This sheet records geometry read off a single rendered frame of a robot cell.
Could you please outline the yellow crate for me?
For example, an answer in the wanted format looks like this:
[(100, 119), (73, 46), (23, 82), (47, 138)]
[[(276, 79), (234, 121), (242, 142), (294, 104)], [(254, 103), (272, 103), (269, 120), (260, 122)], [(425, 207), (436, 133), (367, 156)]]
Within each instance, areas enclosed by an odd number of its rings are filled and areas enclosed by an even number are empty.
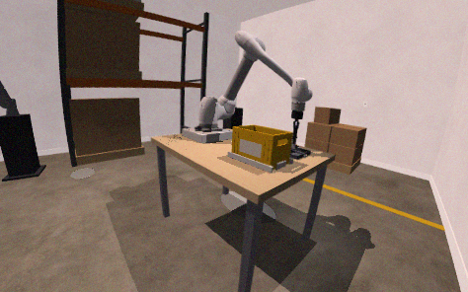
[(279, 162), (289, 164), (293, 132), (287, 132), (259, 125), (233, 126), (232, 153), (272, 166), (274, 170)]

